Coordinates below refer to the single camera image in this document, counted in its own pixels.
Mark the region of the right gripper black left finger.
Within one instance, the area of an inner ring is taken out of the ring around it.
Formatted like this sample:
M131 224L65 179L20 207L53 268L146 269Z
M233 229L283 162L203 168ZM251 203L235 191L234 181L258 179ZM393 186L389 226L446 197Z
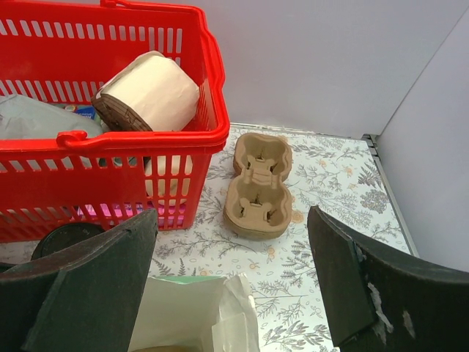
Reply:
M1 273L1 350L127 351L157 233L146 210Z

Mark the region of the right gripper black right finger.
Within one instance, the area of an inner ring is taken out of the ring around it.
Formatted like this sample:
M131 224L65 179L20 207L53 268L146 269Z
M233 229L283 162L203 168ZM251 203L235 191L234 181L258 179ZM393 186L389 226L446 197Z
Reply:
M314 206L309 242L341 351L467 351L468 273L363 235Z

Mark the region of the black paper coffee cup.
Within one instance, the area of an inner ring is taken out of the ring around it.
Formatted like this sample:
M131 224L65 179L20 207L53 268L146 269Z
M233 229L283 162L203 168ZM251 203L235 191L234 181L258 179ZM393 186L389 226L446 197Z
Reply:
M46 235L33 251L31 260L46 257L105 232L97 224L76 222L60 226Z

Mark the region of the green illustrated paper bag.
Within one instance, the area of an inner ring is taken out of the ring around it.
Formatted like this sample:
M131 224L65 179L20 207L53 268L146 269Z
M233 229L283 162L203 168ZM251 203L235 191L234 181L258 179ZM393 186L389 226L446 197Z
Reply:
M246 275L150 277L129 349L165 345L258 351L258 321Z

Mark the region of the brown cardboard cup carrier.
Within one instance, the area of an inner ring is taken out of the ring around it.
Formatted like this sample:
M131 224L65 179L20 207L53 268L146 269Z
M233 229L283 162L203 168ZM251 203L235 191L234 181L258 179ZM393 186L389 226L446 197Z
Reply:
M188 345L165 345L134 350L134 352L199 352L199 349Z

